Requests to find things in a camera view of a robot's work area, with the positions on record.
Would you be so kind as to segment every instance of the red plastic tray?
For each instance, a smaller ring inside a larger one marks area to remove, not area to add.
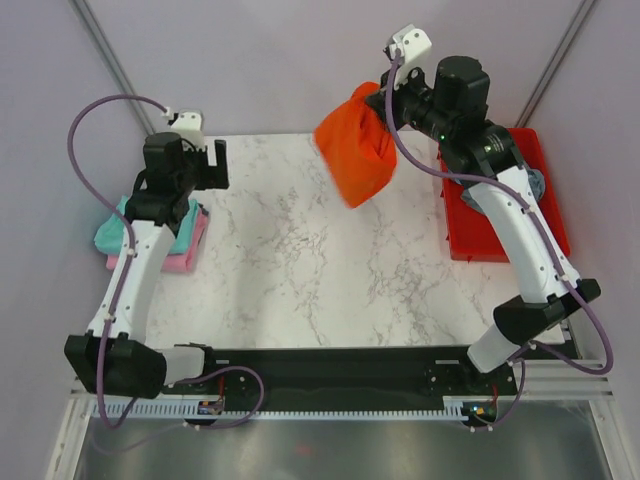
[[[544,215],[558,245],[568,257],[571,254],[569,240],[558,210],[556,195],[547,170],[540,142],[535,130],[530,128],[510,128],[509,132],[531,168],[542,172],[546,180],[546,191],[538,205]],[[445,169],[442,160],[440,167]],[[443,180],[442,197],[447,213],[449,250],[453,260],[467,262],[508,262],[502,245],[489,220],[468,207],[460,198],[463,188],[451,180]]]

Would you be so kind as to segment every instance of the table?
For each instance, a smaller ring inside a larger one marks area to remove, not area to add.
[[[402,137],[435,165],[430,140]],[[391,183],[351,210],[311,135],[226,140],[231,187],[193,194],[210,224],[195,270],[161,275],[149,346],[469,344],[517,294],[509,265],[449,258],[441,181],[401,155]],[[560,343],[563,334],[540,338]]]

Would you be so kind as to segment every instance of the gray cloth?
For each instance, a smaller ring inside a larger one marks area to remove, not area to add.
[[[544,175],[542,175],[542,172],[540,170],[529,168],[528,165],[525,165],[525,168],[527,169],[527,173],[529,174],[529,186],[531,187],[531,191],[533,192],[533,196],[535,197],[536,202],[538,202],[542,198],[542,195],[544,195],[544,191],[547,187],[547,184],[544,181]],[[473,198],[471,198],[469,189],[465,189],[464,192],[462,192],[460,198],[462,198],[464,203],[469,205],[476,212],[484,214],[484,212],[480,208],[480,205],[478,205],[478,203]]]

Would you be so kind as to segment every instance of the teal folded cloth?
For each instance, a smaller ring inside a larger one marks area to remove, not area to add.
[[[124,207],[127,204],[129,197],[123,195],[122,200],[118,204],[118,211],[124,215]],[[193,231],[196,228],[196,220],[198,219],[198,202],[197,200],[189,200],[189,211],[187,215],[182,219],[180,224],[180,230],[178,236],[174,242],[169,255],[182,255],[187,253],[191,246],[191,240],[193,239]],[[122,247],[122,239],[124,238],[124,224],[115,216],[111,215],[109,220],[103,223],[93,242],[99,252],[106,255],[118,255],[120,248]]]

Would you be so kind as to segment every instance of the stack of folded cloth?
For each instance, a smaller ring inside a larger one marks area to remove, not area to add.
[[[129,200],[123,196],[118,204],[118,211],[124,214]],[[189,200],[189,212],[180,224],[176,241],[169,250],[169,255],[162,265],[165,272],[187,273],[193,269],[198,253],[198,244],[209,221],[207,211],[196,200]],[[113,270],[118,262],[120,248],[124,238],[124,225],[115,215],[100,226],[93,239],[99,252],[107,255],[107,268]]]

